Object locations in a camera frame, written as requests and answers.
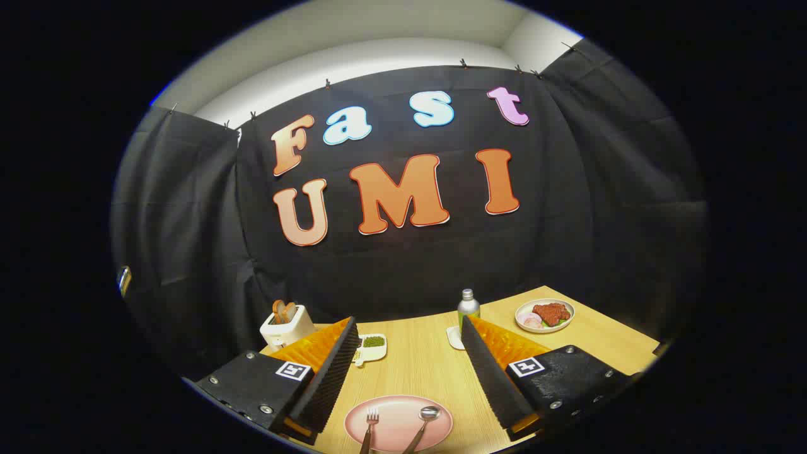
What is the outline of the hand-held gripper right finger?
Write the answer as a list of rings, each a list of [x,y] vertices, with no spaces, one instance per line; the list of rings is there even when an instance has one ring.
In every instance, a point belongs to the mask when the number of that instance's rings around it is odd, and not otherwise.
[[[473,315],[462,319],[461,341],[512,441],[559,432],[634,380],[581,347],[550,349]]]

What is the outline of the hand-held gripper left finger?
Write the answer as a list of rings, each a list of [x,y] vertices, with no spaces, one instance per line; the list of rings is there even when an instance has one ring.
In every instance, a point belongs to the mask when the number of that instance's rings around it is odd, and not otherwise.
[[[356,320],[346,317],[270,354],[239,354],[194,388],[262,430],[314,445],[359,345]]]

